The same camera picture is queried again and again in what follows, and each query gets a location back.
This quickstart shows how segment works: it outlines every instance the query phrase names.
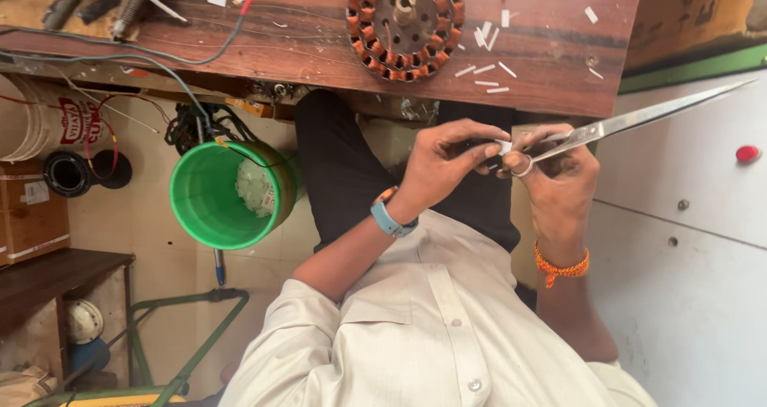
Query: shirt pocket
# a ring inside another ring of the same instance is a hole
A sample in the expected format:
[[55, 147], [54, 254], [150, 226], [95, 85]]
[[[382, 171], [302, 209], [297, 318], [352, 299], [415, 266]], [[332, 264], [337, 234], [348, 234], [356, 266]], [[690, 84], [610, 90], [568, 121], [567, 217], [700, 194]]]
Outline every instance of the shirt pocket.
[[341, 325], [379, 322], [400, 325], [413, 322], [407, 281], [401, 274], [358, 290], [341, 306]]

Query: green metal frame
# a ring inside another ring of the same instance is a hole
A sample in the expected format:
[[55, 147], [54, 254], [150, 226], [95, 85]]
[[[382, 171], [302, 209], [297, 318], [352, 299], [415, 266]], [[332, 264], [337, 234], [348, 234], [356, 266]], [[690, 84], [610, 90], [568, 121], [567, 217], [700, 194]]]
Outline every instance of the green metal frame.
[[618, 94], [679, 85], [767, 67], [767, 44], [620, 81]]
[[[141, 340], [139, 338], [138, 331], [136, 329], [137, 321], [134, 321], [133, 317], [139, 310], [149, 309], [148, 313], [159, 308], [160, 306], [171, 306], [178, 304], [192, 304], [200, 301], [206, 302], [221, 302], [223, 300], [240, 298], [240, 301], [229, 311], [221, 324], [210, 334], [205, 343], [203, 343], [197, 352], [192, 355], [189, 361], [179, 371], [176, 377], [167, 385], [154, 385], [152, 379], [152, 373], [149, 371], [149, 363], [147, 357], [144, 355], [143, 347], [141, 346]], [[244, 290], [237, 289], [214, 289], [207, 294], [196, 294], [187, 296], [175, 296], [159, 300], [147, 300], [133, 304], [130, 307], [128, 313], [128, 328], [127, 334], [130, 338], [133, 347], [133, 354], [136, 356], [136, 362], [139, 367], [139, 373], [141, 376], [141, 382], [138, 387], [132, 387], [127, 389], [112, 389], [99, 392], [68, 392], [60, 393], [56, 395], [50, 395], [48, 397], [37, 399], [33, 402], [29, 402], [24, 407], [50, 407], [59, 406], [63, 403], [70, 401], [78, 401], [84, 399], [99, 399], [110, 398], [117, 396], [129, 396], [129, 395], [153, 395], [159, 394], [157, 400], [152, 403], [151, 407], [164, 407], [170, 398], [178, 393], [182, 393], [185, 390], [185, 384], [187, 379], [192, 374], [192, 371], [197, 367], [197, 364], [203, 360], [203, 357], [210, 351], [216, 341], [219, 340], [226, 328], [235, 320], [235, 317], [242, 311], [245, 304], [248, 303], [250, 295]]]

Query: blue watch strap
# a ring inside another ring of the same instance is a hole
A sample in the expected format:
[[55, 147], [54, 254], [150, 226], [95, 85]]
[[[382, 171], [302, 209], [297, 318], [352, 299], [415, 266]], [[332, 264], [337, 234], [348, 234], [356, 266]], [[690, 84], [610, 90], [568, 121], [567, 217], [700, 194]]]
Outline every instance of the blue watch strap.
[[417, 218], [406, 226], [403, 226], [394, 221], [387, 212], [386, 204], [383, 201], [379, 201], [375, 205], [371, 206], [370, 213], [373, 215], [373, 218], [376, 220], [376, 223], [381, 228], [381, 230], [386, 232], [386, 234], [397, 238], [407, 236], [418, 226]]

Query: white bucket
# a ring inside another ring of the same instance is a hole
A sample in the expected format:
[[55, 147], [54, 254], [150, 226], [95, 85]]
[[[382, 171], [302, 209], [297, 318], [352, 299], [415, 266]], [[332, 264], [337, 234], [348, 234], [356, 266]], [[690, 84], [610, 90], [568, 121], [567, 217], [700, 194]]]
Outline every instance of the white bucket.
[[[82, 151], [86, 138], [93, 146], [107, 139], [106, 126], [96, 115], [97, 103], [70, 88], [0, 75], [0, 95], [40, 103], [0, 98], [0, 161], [27, 160], [57, 149]], [[101, 116], [106, 115], [102, 109]], [[91, 133], [85, 136], [91, 121]]]

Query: wooden workbench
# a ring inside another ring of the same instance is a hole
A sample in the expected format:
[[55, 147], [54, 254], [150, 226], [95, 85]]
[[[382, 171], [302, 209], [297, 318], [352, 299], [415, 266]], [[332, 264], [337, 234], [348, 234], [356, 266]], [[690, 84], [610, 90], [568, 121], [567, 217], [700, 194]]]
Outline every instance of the wooden workbench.
[[[239, 12], [238, 6], [224, 8], [206, 0], [163, 1], [191, 25], [184, 28], [154, 10], [142, 24], [137, 42], [188, 59], [205, 59], [214, 54]], [[612, 113], [638, 0], [465, 0], [461, 44], [466, 50], [456, 49], [435, 76], [412, 83], [384, 81], [359, 63], [348, 39], [344, 18], [347, 3], [256, 0], [243, 31], [224, 56], [203, 66], [165, 63], [174, 69], [218, 75], [607, 117]], [[584, 13], [589, 6], [599, 18], [594, 24]], [[493, 51], [488, 52], [477, 46], [473, 30], [485, 20], [500, 26], [502, 9], [519, 15], [511, 19], [509, 28], [501, 29]], [[61, 56], [134, 52], [21, 32], [0, 36], [0, 48]], [[482, 67], [498, 61], [518, 78], [496, 67], [482, 74], [482, 80], [498, 81], [510, 87], [510, 92], [486, 94], [486, 87], [474, 85], [471, 73], [454, 77], [467, 66]], [[589, 66], [604, 79], [592, 74]]]

